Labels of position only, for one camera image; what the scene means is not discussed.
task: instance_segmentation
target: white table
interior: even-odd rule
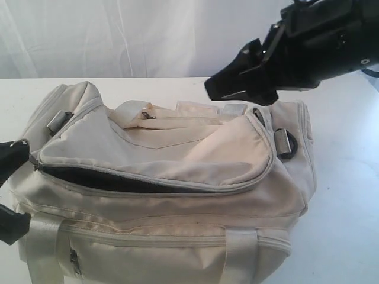
[[[16,139],[56,85],[83,80],[0,80],[1,140]],[[167,107],[179,99],[209,103],[205,78],[89,80],[109,107],[128,99]],[[378,283],[379,93],[360,75],[347,75],[313,91],[280,95],[309,106],[319,186],[292,233],[292,256],[265,284]],[[7,185],[0,196],[9,205]],[[17,246],[0,244],[0,252],[0,283],[29,283]]]

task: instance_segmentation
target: tabletop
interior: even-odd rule
[[[110,108],[129,99],[163,107],[177,100],[211,103],[206,78],[0,79],[1,140],[17,139],[54,87],[83,80],[97,86]],[[292,231],[292,255],[265,284],[378,283],[379,93],[354,74],[312,91],[283,91],[280,98],[302,99],[309,107],[318,188]],[[0,202],[10,206],[7,191],[8,185],[1,188]],[[29,283],[17,246],[0,244],[0,251],[0,282]]]

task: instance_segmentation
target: white curtain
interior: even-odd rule
[[[209,76],[291,0],[0,0],[0,78]]]

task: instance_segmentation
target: white backdrop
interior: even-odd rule
[[[291,0],[0,0],[0,78],[209,76]]]

